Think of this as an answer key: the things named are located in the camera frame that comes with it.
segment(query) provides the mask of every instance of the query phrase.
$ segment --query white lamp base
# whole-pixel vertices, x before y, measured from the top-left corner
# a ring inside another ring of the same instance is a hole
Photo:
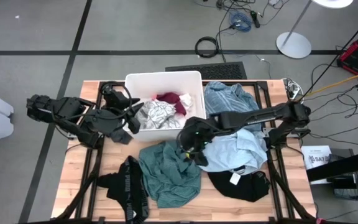
[[[288,34],[289,32],[285,32],[277,37],[276,45],[281,53],[290,58],[304,58],[308,56],[311,52],[311,44],[309,40],[306,37],[293,32],[285,45],[283,45]]]

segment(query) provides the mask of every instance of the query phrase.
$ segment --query white box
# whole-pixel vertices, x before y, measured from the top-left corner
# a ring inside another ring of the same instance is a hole
[[[156,94],[174,92],[179,95],[188,93],[191,96],[193,106],[186,118],[197,116],[206,118],[204,105],[204,90],[200,72],[155,72],[129,74],[125,78],[125,87],[131,97],[140,98],[141,101],[150,100]],[[128,133],[136,140],[157,141],[176,139],[181,128],[175,129],[141,129],[137,134]]]

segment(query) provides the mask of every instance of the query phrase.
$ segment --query cable bundle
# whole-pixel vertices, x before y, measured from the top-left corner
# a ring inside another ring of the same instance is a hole
[[[240,12],[230,13],[230,25],[241,32],[249,32],[252,27],[252,20]]]

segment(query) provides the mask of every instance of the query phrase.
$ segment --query wooden table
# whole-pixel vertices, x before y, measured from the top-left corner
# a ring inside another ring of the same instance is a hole
[[[248,80],[225,80],[237,83]],[[287,95],[282,80],[267,80],[268,91],[272,106],[287,101]],[[80,98],[95,101],[98,94],[99,81],[84,81]],[[244,87],[245,91],[254,94],[252,88]],[[262,106],[266,104],[262,97]],[[78,141],[70,141],[68,147],[78,144]],[[139,151],[147,146],[156,144],[156,142],[139,142],[132,140],[129,145],[123,145],[112,142],[110,139],[105,140],[103,148],[103,157],[101,161],[100,175],[117,172],[119,166],[124,162],[127,156],[138,157]],[[288,145],[299,149],[299,143],[296,139],[288,138]],[[74,147],[67,152],[63,165],[62,176],[57,190],[55,205],[53,207],[52,217],[58,216],[65,207],[71,202],[78,189],[80,188],[81,176],[85,163],[86,149],[82,146]],[[286,168],[288,184],[295,197],[314,215],[316,213],[314,202],[305,171],[305,165],[300,153],[290,149],[283,149],[283,161]],[[267,165],[262,167],[267,175],[269,174]],[[278,186],[282,211],[284,217],[288,216],[285,197]],[[106,221],[124,221],[124,211],[121,206],[110,198],[106,197],[107,189],[97,188],[96,201],[94,204],[93,220],[99,217],[106,217]],[[85,195],[83,204],[83,217],[85,217],[88,206],[90,190]],[[245,200],[238,200],[221,195],[213,186],[206,172],[201,176],[201,192],[181,208],[163,208],[158,209],[156,202],[149,198],[150,214],[146,221],[263,221],[266,222],[268,217],[275,217],[275,207],[273,204],[272,189],[268,195],[251,203]]]

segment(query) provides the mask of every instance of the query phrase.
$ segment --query maroon cloth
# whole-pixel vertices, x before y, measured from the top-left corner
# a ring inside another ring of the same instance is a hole
[[[180,102],[180,97],[176,93],[165,93],[162,95],[157,95],[157,100],[164,101],[167,103],[175,104],[175,109],[177,113],[186,115],[186,109]]]

